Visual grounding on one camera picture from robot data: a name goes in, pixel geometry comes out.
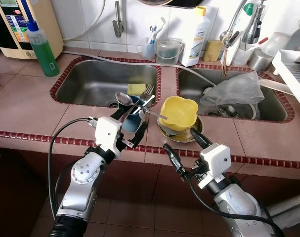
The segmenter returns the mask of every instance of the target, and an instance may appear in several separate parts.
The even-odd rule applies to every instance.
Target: bottle cap
[[[206,14],[207,8],[205,6],[196,7],[196,14],[200,16],[204,16]]]
[[[254,7],[254,4],[253,4],[253,3],[248,3],[248,4],[246,4],[246,5],[243,7],[243,10],[245,11],[245,13],[246,13],[248,16],[252,16],[252,13],[253,13],[253,7]]]
[[[38,31],[39,30],[37,22],[34,20],[27,21],[27,27],[28,27],[29,31]]]

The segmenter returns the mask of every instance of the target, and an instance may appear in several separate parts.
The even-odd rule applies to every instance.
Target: double sink
[[[223,81],[220,70],[194,69],[215,84]],[[226,79],[245,72],[228,71]],[[86,60],[76,64],[56,92],[58,101],[68,104],[116,107],[116,92],[127,92],[128,84],[151,84],[156,95],[158,72],[152,66],[123,65],[98,60]],[[200,104],[203,91],[210,84],[198,76],[181,70],[179,72],[180,96],[192,99],[199,106],[198,114],[210,115],[215,108]],[[288,114],[275,91],[261,87],[265,99],[258,104],[261,120],[284,121]]]

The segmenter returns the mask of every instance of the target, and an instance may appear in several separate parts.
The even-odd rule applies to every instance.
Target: clear plastic bag
[[[209,89],[200,99],[203,106],[256,104],[264,99],[256,71],[225,80]]]

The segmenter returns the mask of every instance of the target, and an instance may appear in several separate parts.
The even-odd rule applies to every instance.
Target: blue mug
[[[136,103],[140,97],[139,96],[135,96],[135,95],[130,95],[130,98],[132,99],[132,101],[134,103]],[[144,100],[140,100],[139,103],[138,103],[138,105],[143,105],[143,104],[144,104]],[[122,104],[118,103],[118,108],[124,108],[126,111],[130,107],[131,106],[125,106],[125,105],[122,105]],[[131,111],[131,113],[128,115],[126,121],[124,121],[124,123],[122,124],[123,130],[125,130],[127,132],[136,132],[138,130],[142,118],[140,118],[140,114],[139,113],[137,113],[135,115],[132,114],[136,109],[137,109],[137,107],[135,107]]]

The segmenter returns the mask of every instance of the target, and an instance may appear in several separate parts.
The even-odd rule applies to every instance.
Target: white dish rack
[[[300,103],[300,64],[294,63],[299,57],[300,51],[281,49],[272,64]]]

